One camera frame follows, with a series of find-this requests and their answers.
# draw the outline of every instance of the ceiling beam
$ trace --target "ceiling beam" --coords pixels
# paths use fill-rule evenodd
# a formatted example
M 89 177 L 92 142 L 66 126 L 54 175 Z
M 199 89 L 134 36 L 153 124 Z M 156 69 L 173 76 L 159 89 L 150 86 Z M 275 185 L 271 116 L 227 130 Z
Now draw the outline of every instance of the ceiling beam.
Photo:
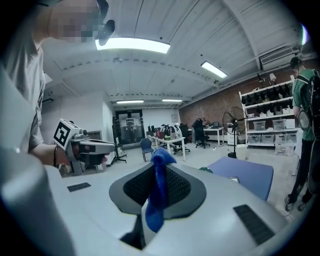
M 206 83 L 208 85 L 211 85 L 213 87 L 218 86 L 214 84 L 213 81 L 207 76 L 204 76 L 203 74 L 196 73 L 192 70 L 184 69 L 181 67 L 173 66 L 173 65 L 167 65 L 164 63 L 158 63 L 155 61 L 145 61 L 145 60 L 123 60 L 122 63 L 119 61 L 113 62 L 112 59 L 105 59 L 98 62 L 90 62 L 90 63 L 81 63 L 80 65 L 77 65 L 75 67 L 63 70 L 62 72 L 62 79 L 76 76 L 78 74 L 86 74 L 90 72 L 96 72 L 96 71 L 103 71 L 103 70 L 112 70 L 112 69 L 123 69 L 123 68 L 130 68 L 130 69 L 145 69 L 145 70 L 151 70 L 151 71 L 160 71 L 164 73 L 171 74 L 173 76 L 177 75 L 180 77 L 189 78 L 195 81 L 199 81 L 202 83 Z
M 247 39 L 249 41 L 249 44 L 250 44 L 250 46 L 252 48 L 258 71 L 260 71 L 261 70 L 261 65 L 260 65 L 260 60 L 259 60 L 259 57 L 258 57 L 257 47 L 256 47 L 254 38 L 253 38 L 253 36 L 252 36 L 252 34 L 251 34 L 250 30 L 249 30 L 249 27 L 248 27 L 246 21 L 244 20 L 244 18 L 242 17 L 241 13 L 237 10 L 235 5 L 230 0 L 222 0 L 222 2 L 224 3 L 225 7 L 234 16 L 234 18 L 236 19 L 238 24 L 243 29 L 243 31 L 244 31 L 244 33 L 245 33 L 245 35 L 246 35 L 246 37 L 247 37 Z

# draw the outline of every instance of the ceiling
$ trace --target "ceiling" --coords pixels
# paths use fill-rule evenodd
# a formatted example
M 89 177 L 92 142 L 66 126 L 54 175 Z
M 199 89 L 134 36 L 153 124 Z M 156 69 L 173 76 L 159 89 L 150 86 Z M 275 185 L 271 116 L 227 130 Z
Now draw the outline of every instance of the ceiling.
M 130 49 L 98 51 L 95 43 L 48 39 L 43 44 L 44 98 L 102 91 L 139 107 L 177 107 L 162 99 L 195 100 L 261 71 L 259 56 L 283 45 L 298 48 L 301 25 L 277 0 L 108 0 L 112 37 L 170 44 L 167 54 Z M 221 69 L 224 79 L 201 67 Z

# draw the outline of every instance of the black pants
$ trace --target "black pants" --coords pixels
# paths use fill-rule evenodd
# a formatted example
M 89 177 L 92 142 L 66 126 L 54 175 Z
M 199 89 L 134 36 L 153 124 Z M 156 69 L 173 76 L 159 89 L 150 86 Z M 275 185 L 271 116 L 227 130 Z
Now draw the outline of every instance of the black pants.
M 298 199 L 298 196 L 301 190 L 306 183 L 309 173 L 310 167 L 310 158 L 311 158 L 311 151 L 313 140 L 302 140 L 302 148 L 301 148 L 301 158 L 298 173 L 296 175 L 296 180 L 292 189 L 291 194 L 289 195 L 289 203 L 295 203 Z M 309 189 L 306 189 L 304 196 L 302 197 L 302 202 L 307 203 L 312 197 Z

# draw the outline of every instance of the air conditioner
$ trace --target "air conditioner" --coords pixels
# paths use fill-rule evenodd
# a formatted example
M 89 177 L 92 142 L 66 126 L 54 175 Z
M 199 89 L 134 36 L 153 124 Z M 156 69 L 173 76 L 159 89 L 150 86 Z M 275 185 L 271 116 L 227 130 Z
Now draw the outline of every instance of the air conditioner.
M 295 56 L 292 47 L 283 47 L 271 51 L 260 57 L 262 69 L 264 71 L 280 68 L 281 66 L 290 63 L 291 59 Z

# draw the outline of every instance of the person sitting at desk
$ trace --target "person sitting at desk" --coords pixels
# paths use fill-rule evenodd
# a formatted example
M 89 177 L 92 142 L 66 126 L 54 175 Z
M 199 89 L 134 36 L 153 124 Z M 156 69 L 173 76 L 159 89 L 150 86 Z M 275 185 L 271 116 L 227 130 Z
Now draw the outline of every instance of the person sitting at desk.
M 205 142 L 209 139 L 209 136 L 206 136 L 204 132 L 205 122 L 205 118 L 198 118 L 192 125 L 192 128 L 194 129 L 194 137 L 192 138 L 195 138 L 195 141 L 200 141 L 196 143 L 196 148 L 200 145 L 202 145 L 204 148 L 206 148 L 206 145 L 210 146 L 210 144 Z

